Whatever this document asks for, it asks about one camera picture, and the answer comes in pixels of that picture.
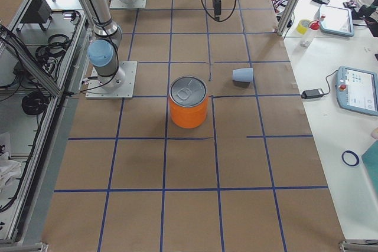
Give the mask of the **light blue cup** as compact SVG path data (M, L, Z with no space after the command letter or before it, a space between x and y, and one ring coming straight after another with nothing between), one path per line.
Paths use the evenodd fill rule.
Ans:
M238 68L232 71L232 80L242 83L250 83L253 81L254 70L249 68Z

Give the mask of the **yellow tape roll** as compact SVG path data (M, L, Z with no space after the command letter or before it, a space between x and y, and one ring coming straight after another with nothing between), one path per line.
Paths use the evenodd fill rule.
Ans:
M296 27L296 31L301 35L304 35L309 28L309 24L311 20L308 19L301 19Z

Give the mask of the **far teach pendant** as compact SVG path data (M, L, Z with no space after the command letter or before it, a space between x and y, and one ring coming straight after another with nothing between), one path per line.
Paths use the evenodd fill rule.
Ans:
M354 27L351 11L347 8L321 5L318 9L320 29L327 34L339 35L342 37L353 37Z

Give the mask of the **teach pendant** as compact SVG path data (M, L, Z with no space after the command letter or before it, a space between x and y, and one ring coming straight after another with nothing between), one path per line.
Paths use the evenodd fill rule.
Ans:
M327 34L339 35L342 37L353 37L354 27L351 11L347 8L321 5L318 9L320 29Z
M336 98L342 109L377 116L377 74L341 66L336 72Z

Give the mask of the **black power adapter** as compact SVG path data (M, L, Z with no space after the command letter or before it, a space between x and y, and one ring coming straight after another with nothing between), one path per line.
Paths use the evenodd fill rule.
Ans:
M304 90L301 94L302 99L317 99L324 96L322 89Z

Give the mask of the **near teach pendant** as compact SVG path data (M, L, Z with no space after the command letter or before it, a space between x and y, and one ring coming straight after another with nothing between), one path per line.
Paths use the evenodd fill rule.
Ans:
M377 74L341 66L336 72L336 98L342 109L377 116Z

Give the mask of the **teal board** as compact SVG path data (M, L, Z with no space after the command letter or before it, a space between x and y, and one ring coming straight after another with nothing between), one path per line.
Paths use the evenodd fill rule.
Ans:
M375 193L377 193L377 171L378 171L378 154L377 141L375 141L362 155L364 167L372 183Z

